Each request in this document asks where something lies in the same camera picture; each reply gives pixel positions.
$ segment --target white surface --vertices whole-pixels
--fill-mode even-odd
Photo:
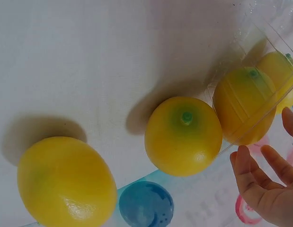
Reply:
[[[11,163],[44,136],[86,137],[118,188],[155,170],[147,113],[202,90],[238,28],[238,3],[0,0],[0,227],[34,221]]]

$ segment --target yellow lemon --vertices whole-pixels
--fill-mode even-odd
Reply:
[[[273,81],[277,99],[280,100],[293,86],[293,59],[290,54],[285,56],[278,51],[266,54],[257,64],[257,68],[266,73]],[[293,89],[278,104],[277,113],[280,114],[284,107],[293,105]]]
[[[256,68],[232,71],[217,85],[213,105],[224,138],[236,145],[259,141],[275,117],[275,86]]]
[[[194,175],[218,155],[222,130],[214,110],[190,97],[174,97],[151,115],[144,137],[152,163],[173,176]]]
[[[46,227],[101,226],[115,209],[114,179],[101,156],[69,137],[44,139],[22,156],[21,199]]]

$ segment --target child's hand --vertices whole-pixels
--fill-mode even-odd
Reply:
[[[283,126],[293,137],[293,113],[282,112]],[[231,154],[231,164],[239,192],[246,203],[266,221],[279,227],[293,227],[293,167],[272,147],[265,145],[261,152],[286,187],[273,182],[255,160],[246,146]]]

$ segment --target plastic lemon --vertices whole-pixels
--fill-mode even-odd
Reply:
[[[207,168],[218,155],[222,130],[214,110],[196,98],[166,100],[151,115],[145,149],[152,163],[173,176]]]
[[[218,83],[213,105],[229,143],[253,144],[267,133],[275,117],[275,86],[256,68],[237,69]]]
[[[280,52],[271,52],[265,55],[257,65],[258,69],[266,73],[273,81],[277,99],[280,100],[293,86],[293,59],[290,54],[285,56]],[[278,104],[277,113],[280,114],[284,107],[293,105],[293,89]]]
[[[101,226],[116,204],[116,186],[101,156],[69,137],[44,139],[22,156],[18,189],[29,213],[46,227]]]

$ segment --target green tip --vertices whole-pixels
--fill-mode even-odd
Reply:
[[[182,118],[181,121],[185,124],[185,125],[189,125],[192,121],[193,121],[193,115],[191,112],[184,112],[182,114]]]
[[[250,75],[251,75],[252,77],[256,77],[256,76],[258,75],[258,71],[256,71],[256,70],[252,70],[252,71],[250,71]]]

